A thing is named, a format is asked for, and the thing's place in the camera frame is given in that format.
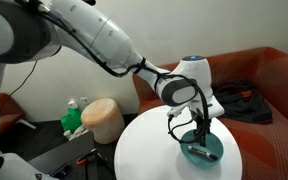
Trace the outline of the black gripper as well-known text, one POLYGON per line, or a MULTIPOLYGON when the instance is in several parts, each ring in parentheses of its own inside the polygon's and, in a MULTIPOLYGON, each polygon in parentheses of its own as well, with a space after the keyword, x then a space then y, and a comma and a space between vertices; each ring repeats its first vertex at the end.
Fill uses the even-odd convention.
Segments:
POLYGON ((206 135, 210 133, 210 121, 205 120, 201 114, 196 114, 194 121, 196 122, 196 129, 193 131, 195 141, 205 147, 206 135))

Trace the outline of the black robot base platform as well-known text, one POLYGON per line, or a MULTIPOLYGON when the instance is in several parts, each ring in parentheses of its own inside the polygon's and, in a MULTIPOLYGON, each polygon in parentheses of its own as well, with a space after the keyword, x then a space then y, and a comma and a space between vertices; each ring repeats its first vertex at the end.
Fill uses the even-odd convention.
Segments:
POLYGON ((76 164, 79 157, 94 148, 93 133, 87 132, 31 159, 29 163, 58 180, 100 180, 100 167, 104 167, 108 173, 106 180, 116 180, 114 169, 98 148, 97 153, 89 157, 87 162, 76 164))

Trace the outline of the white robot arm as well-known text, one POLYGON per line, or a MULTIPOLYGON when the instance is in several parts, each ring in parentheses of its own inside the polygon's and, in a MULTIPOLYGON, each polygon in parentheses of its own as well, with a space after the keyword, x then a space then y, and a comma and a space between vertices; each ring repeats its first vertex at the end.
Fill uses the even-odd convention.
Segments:
POLYGON ((170 119, 184 108, 197 122, 194 140, 205 145, 210 122, 224 113, 213 95, 206 58, 183 58, 173 71, 158 68, 140 55, 127 34, 94 7, 93 0, 0 0, 0 88, 7 64, 38 61, 63 46, 83 55, 106 72, 132 72, 145 80, 170 106, 170 119))

